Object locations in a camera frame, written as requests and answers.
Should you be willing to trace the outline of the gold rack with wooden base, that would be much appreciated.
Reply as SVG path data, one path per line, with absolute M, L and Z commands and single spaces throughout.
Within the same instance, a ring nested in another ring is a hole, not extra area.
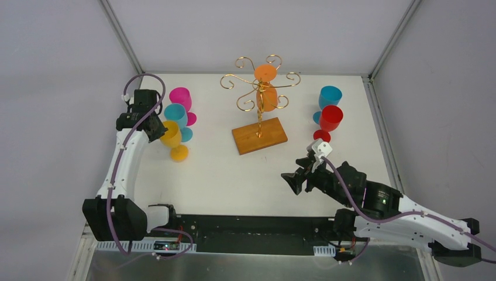
M 241 78 L 235 74 L 225 74 L 221 77 L 219 83 L 223 89 L 231 90 L 235 87 L 234 82 L 231 80 L 233 78 L 238 79 L 249 86 L 251 86 L 251 91 L 246 94 L 241 95 L 236 100 L 236 107 L 243 112 L 256 111 L 257 113 L 257 122 L 241 126 L 239 128 L 232 129 L 232 136 L 235 141 L 235 145 L 237 147 L 237 151 L 240 155 L 245 155 L 248 153 L 255 152 L 257 150 L 269 148 L 274 145 L 279 145 L 288 140 L 288 137 L 284 131 L 284 128 L 277 117 L 264 120 L 263 115 L 266 112 L 258 109 L 256 102 L 256 94 L 258 90 L 257 80 L 254 76 L 254 71 L 257 68 L 253 60 L 248 57 L 239 57 L 235 61 L 235 66 L 239 69 L 245 67 L 245 62 L 249 62 L 254 79 L 252 81 Z M 283 64 L 282 58 L 277 54 L 270 54 L 265 59 L 265 64 L 270 64 L 277 69 L 277 75 L 280 67 Z M 291 81 L 291 84 L 287 85 L 274 85 L 273 80 L 270 84 L 276 89 L 279 90 L 281 88 L 291 88 L 296 87 L 301 82 L 301 76 L 296 72 L 289 72 L 285 75 L 287 80 Z M 277 92 L 277 101 L 275 110 L 282 110 L 289 106 L 290 100 L 287 96 L 279 94 Z

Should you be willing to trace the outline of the red wine glass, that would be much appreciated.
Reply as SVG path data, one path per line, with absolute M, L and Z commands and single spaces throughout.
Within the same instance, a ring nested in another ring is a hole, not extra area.
M 320 128 L 314 132 L 313 139 L 330 142 L 330 133 L 338 128 L 343 117 L 343 111 L 336 105 L 328 105 L 322 111 L 315 112 L 312 119 Z

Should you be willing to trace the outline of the blue wine glass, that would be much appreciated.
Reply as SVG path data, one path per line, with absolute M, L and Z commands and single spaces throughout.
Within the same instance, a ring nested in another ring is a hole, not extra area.
M 314 122 L 318 124 L 322 110 L 328 105 L 337 106 L 342 97 L 343 93 L 339 88 L 332 85 L 322 87 L 318 98 L 319 111 L 316 111 L 312 117 Z

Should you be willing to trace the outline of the orange wine glass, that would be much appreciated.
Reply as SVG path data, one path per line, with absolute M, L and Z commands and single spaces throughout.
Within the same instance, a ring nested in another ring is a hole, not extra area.
M 277 90 L 270 84 L 276 75 L 277 69 L 270 64 L 260 65 L 254 71 L 254 76 L 258 82 L 256 102 L 258 109 L 263 112 L 274 110 L 278 104 Z

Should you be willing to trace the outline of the yellow wine glass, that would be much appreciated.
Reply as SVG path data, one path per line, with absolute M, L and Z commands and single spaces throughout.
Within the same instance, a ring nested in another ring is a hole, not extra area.
M 170 157 L 175 162 L 184 161 L 189 154 L 189 150 L 185 145 L 182 145 L 182 134 L 178 123 L 175 121 L 163 121 L 162 124 L 166 131 L 160 142 L 170 149 Z

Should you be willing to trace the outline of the teal wine glass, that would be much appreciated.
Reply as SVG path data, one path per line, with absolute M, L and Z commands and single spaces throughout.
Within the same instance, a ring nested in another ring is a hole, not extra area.
M 172 103 L 166 106 L 164 110 L 164 117 L 168 121 L 174 121 L 177 123 L 181 132 L 182 142 L 188 142 L 192 139 L 193 131 L 187 126 L 188 115 L 183 105 L 179 103 Z

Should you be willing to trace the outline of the pink wine glass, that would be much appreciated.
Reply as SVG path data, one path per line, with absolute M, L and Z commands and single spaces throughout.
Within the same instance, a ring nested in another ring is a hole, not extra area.
M 169 93 L 169 99 L 172 103 L 181 104 L 187 113 L 187 126 L 192 126 L 197 121 L 197 116 L 191 112 L 192 98 L 188 88 L 177 87 Z

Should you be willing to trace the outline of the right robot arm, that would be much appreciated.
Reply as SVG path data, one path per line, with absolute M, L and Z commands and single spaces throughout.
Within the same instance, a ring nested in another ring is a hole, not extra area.
M 296 171 L 281 174 L 295 194 L 318 189 L 343 205 L 332 221 L 334 240 L 388 240 L 459 268 L 482 262 L 481 248 L 472 241 L 480 230 L 477 220 L 433 212 L 388 185 L 368 180 L 348 162 L 330 167 L 322 161 L 315 170 L 310 156 L 295 162 Z

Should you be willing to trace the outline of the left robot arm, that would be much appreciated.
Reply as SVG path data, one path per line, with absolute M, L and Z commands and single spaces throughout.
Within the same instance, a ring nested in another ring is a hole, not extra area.
M 156 90 L 135 90 L 128 110 L 116 120 L 116 146 L 105 180 L 95 198 L 86 199 L 82 212 L 97 241 L 141 241 L 153 229 L 165 237 L 178 231 L 172 206 L 164 203 L 139 207 L 135 183 L 145 147 L 169 130 L 153 107 Z

